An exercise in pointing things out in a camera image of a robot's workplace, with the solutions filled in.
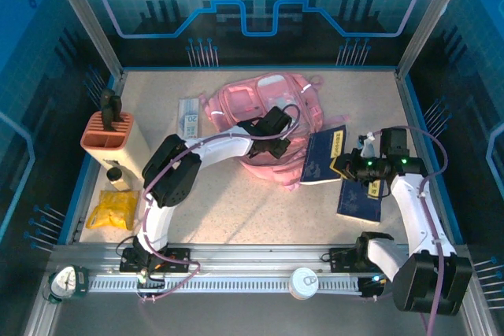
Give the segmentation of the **dark blue book yellow label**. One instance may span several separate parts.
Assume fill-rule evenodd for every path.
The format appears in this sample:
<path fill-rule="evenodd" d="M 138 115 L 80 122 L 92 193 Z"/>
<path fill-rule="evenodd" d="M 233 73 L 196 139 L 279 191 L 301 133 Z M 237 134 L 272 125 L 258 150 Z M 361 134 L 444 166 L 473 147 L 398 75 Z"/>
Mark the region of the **dark blue book yellow label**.
<path fill-rule="evenodd" d="M 308 148 L 302 175 L 301 185 L 317 185 L 341 180 L 341 175 L 333 169 L 335 159 L 345 149 L 347 128 L 340 125 L 332 129 L 318 131 L 309 137 Z"/>

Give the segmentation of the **dark blue patterned book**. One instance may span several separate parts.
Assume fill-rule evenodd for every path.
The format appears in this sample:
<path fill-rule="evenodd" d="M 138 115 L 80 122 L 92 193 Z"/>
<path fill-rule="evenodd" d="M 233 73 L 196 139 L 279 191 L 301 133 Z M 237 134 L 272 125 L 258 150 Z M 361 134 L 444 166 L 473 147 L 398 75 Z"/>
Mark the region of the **dark blue patterned book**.
<path fill-rule="evenodd" d="M 350 180 L 342 181 L 337 213 L 371 223 L 381 221 L 381 196 L 384 182 L 377 180 L 368 186 Z"/>

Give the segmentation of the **pink school backpack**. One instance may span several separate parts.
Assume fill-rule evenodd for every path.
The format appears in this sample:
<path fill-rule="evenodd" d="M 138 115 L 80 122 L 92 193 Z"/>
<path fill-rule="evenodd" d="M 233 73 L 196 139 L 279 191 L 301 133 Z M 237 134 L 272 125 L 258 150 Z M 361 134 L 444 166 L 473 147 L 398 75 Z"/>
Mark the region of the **pink school backpack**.
<path fill-rule="evenodd" d="M 350 119 L 348 115 L 324 117 L 318 98 L 322 83 L 320 76 L 309 81 L 297 73 L 269 73 L 226 84 L 211 98 L 202 95 L 200 102 L 218 131 L 248 120 L 255 127 L 274 107 L 292 119 L 300 116 L 298 126 L 285 137 L 290 145 L 280 158 L 260 152 L 240 159 L 242 166 L 258 178 L 293 190 L 302 178 L 310 135 L 324 127 L 343 125 Z"/>

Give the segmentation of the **clear ruler set package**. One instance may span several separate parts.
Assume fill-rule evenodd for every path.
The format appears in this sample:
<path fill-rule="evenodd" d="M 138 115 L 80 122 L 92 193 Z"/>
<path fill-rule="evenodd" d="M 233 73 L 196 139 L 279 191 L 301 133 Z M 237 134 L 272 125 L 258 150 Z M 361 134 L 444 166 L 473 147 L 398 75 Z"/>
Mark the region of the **clear ruler set package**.
<path fill-rule="evenodd" d="M 179 100 L 177 134 L 182 139 L 197 138 L 199 125 L 199 99 L 181 98 Z"/>

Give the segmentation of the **yellow snack bag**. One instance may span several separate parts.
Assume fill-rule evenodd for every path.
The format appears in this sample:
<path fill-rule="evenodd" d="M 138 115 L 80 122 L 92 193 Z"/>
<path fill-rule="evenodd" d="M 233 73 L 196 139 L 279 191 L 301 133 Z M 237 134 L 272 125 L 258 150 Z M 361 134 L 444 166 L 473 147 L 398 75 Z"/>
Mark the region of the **yellow snack bag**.
<path fill-rule="evenodd" d="M 85 227 L 87 229 L 115 227 L 132 231 L 138 201 L 137 190 L 102 190 L 98 197 L 98 205 L 87 218 Z"/>

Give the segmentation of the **white round can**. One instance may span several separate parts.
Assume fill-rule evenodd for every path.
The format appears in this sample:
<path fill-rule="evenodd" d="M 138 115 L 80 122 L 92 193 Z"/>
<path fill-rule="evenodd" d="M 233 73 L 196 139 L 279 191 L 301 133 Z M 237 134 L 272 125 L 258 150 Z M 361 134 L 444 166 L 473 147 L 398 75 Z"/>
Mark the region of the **white round can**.
<path fill-rule="evenodd" d="M 297 300 L 306 300 L 318 291 L 319 280 L 317 274 L 309 268 L 298 268 L 292 272 L 288 289 Z"/>

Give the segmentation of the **aluminium base beam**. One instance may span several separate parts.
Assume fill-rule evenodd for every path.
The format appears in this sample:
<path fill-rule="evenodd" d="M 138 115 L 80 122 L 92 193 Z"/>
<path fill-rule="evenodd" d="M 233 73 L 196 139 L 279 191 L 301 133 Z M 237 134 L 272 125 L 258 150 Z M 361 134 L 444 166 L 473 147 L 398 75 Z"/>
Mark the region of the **aluminium base beam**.
<path fill-rule="evenodd" d="M 239 245 L 239 244 L 177 244 L 172 248 L 188 248 L 190 257 L 201 264 L 201 275 L 221 276 L 285 276 L 296 268 L 307 267 L 329 275 L 329 263 L 321 257 L 331 245 Z M 120 267 L 117 249 L 110 243 L 78 243 L 55 246 L 46 271 L 56 271 L 74 264 L 94 274 L 117 274 Z"/>

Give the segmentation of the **cream knife block orange top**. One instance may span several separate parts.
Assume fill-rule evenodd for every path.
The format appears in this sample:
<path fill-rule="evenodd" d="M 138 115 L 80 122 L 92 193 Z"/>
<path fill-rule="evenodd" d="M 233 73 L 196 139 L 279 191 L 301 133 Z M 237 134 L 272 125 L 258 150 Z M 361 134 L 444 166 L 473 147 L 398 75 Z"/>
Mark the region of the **cream knife block orange top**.
<path fill-rule="evenodd" d="M 142 171 L 151 157 L 150 148 L 131 113 L 120 114 L 122 122 L 112 122 L 113 131 L 106 131 L 102 113 L 94 113 L 83 132 L 81 147 L 105 169 L 124 168 L 129 175 L 142 178 Z"/>

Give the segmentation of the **small bottle black cap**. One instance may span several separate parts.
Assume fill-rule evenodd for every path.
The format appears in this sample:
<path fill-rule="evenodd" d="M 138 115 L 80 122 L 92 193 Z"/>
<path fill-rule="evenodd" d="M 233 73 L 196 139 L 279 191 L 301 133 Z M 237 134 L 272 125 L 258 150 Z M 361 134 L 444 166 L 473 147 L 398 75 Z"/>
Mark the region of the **small bottle black cap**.
<path fill-rule="evenodd" d="M 118 167 L 108 169 L 106 177 L 117 191 L 130 191 L 132 189 L 131 180 L 127 174 Z"/>

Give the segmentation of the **green dial clock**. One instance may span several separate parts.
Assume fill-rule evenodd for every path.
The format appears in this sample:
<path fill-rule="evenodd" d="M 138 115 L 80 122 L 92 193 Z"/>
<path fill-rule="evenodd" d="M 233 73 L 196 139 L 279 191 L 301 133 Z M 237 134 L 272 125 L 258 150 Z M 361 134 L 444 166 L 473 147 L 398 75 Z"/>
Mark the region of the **green dial clock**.
<path fill-rule="evenodd" d="M 48 278 L 43 299 L 51 304 L 85 297 L 90 287 L 89 271 L 79 265 L 67 265 Z"/>

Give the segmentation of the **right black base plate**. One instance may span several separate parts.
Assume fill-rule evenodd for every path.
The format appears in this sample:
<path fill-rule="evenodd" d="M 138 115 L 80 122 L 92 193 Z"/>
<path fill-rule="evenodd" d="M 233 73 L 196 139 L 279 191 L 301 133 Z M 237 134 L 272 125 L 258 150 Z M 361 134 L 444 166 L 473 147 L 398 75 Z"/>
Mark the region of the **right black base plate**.
<path fill-rule="evenodd" d="M 329 264 L 332 273 L 382 273 L 356 248 L 330 248 Z"/>

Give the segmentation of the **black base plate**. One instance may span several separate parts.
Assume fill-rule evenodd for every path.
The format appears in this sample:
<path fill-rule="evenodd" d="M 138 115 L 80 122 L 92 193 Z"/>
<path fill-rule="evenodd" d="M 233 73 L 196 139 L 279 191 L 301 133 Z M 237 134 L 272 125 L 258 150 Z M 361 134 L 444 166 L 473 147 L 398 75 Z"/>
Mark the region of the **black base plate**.
<path fill-rule="evenodd" d="M 356 248 L 330 248 L 329 264 L 332 273 L 382 273 Z"/>
<path fill-rule="evenodd" d="M 163 260 L 152 253 L 138 251 L 133 247 L 126 248 L 121 254 L 119 272 L 140 273 L 145 268 L 150 274 L 188 273 L 190 252 L 188 248 L 164 249 L 160 252 L 170 260 L 183 261 L 182 264 L 176 264 Z"/>

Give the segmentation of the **black-handled knife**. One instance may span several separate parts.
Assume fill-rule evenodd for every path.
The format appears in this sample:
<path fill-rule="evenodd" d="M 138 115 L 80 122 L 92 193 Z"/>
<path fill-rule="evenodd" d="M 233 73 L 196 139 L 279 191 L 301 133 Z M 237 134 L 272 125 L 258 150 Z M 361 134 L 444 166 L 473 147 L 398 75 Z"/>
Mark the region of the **black-handled knife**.
<path fill-rule="evenodd" d="M 109 105 L 113 110 L 113 122 L 122 122 L 123 119 L 120 116 L 122 110 L 122 101 L 119 95 L 113 95 L 109 100 Z"/>
<path fill-rule="evenodd" d="M 103 129 L 105 131 L 115 131 L 115 129 L 113 128 L 113 125 L 112 125 L 113 109 L 112 109 L 111 105 L 109 104 L 109 100 L 113 95 L 114 95 L 114 92 L 112 90 L 110 90 L 109 88 L 105 88 L 102 91 L 102 94 L 100 97 L 102 125 L 103 125 Z"/>

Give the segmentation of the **aluminium frame post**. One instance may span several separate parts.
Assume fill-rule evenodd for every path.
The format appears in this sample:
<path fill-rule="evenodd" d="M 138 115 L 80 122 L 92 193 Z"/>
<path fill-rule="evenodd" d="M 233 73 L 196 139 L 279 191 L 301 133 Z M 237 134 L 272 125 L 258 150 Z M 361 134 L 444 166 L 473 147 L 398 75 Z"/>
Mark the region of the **aluminium frame post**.
<path fill-rule="evenodd" d="M 406 78 L 410 69 L 413 67 L 415 60 L 420 55 L 425 43 L 434 31 L 439 19 L 445 13 L 449 3 L 450 0 L 431 0 L 429 3 L 421 22 L 419 23 L 416 31 L 413 33 L 413 36 L 398 63 L 396 69 L 396 79 L 398 81 L 403 81 Z"/>
<path fill-rule="evenodd" d="M 123 78 L 123 67 L 88 0 L 68 0 L 74 13 L 115 80 Z"/>

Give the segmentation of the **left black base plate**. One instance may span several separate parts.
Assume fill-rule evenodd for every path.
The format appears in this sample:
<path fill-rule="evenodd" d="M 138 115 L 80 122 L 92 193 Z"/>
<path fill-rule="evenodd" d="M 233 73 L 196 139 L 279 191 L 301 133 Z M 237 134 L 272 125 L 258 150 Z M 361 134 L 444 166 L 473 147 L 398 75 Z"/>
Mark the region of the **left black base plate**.
<path fill-rule="evenodd" d="M 164 249 L 160 252 L 170 260 L 183 261 L 182 264 L 176 264 L 163 260 L 152 253 L 138 251 L 133 247 L 126 248 L 121 254 L 119 272 L 140 273 L 145 268 L 150 274 L 188 273 L 190 252 L 188 248 Z"/>

